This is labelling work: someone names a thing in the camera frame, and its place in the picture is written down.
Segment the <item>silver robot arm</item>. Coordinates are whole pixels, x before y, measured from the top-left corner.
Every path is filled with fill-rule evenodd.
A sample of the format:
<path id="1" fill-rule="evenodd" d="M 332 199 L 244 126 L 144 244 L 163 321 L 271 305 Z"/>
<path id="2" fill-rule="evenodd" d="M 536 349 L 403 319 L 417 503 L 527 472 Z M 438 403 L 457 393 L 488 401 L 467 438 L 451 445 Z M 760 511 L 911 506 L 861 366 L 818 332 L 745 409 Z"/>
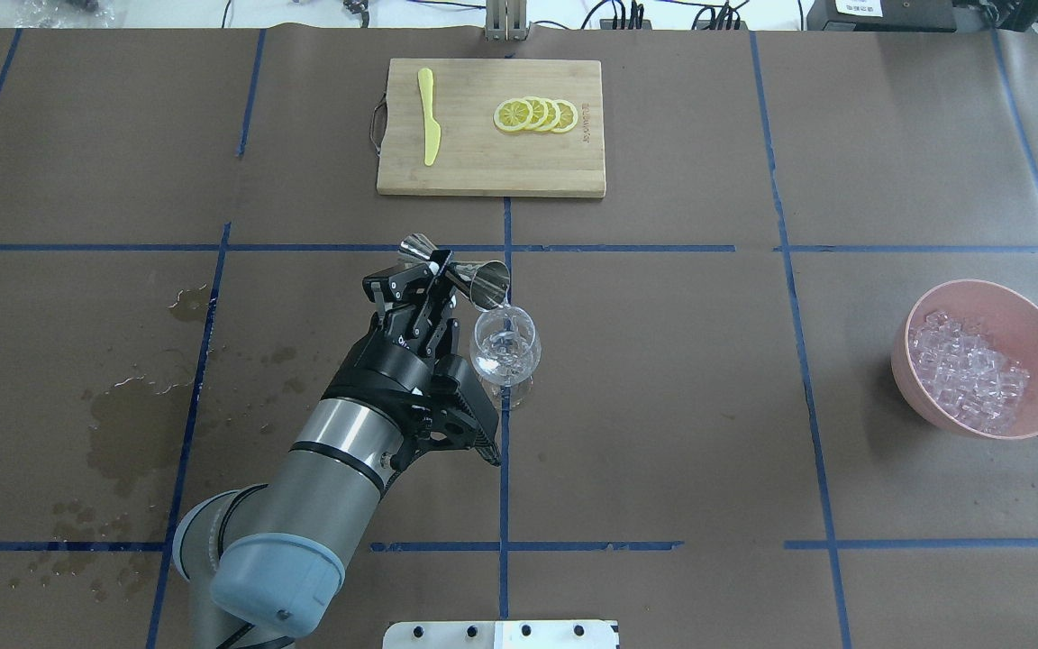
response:
<path id="1" fill-rule="evenodd" d="M 281 648 L 342 591 L 380 501 L 428 452 L 475 449 L 498 465 L 498 414 L 452 316 L 448 255 L 363 280 L 376 312 L 267 484 L 190 510 L 173 539 L 195 648 Z"/>

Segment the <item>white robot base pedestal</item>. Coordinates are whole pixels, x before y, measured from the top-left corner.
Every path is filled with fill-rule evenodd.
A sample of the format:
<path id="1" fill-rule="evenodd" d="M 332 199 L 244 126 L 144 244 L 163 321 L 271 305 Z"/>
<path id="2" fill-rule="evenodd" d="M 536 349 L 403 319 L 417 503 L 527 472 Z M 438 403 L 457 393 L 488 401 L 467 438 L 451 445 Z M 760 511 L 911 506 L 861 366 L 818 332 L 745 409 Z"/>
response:
<path id="1" fill-rule="evenodd" d="M 383 648 L 619 648 L 618 623 L 602 619 L 404 621 Z"/>

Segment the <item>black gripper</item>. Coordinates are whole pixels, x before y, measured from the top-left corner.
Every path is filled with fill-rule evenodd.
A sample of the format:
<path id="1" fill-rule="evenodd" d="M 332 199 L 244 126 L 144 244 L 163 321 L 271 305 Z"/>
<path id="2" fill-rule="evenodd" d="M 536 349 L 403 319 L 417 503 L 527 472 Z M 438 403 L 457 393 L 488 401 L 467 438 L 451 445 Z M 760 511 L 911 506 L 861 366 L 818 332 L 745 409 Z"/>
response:
<path id="1" fill-rule="evenodd" d="M 436 263 L 398 263 L 363 277 L 375 315 L 367 335 L 351 346 L 324 401 L 342 399 L 387 420 L 448 415 L 448 403 L 432 393 L 435 359 L 459 350 L 459 291 L 439 287 Z M 413 310 L 390 310 L 408 306 Z"/>

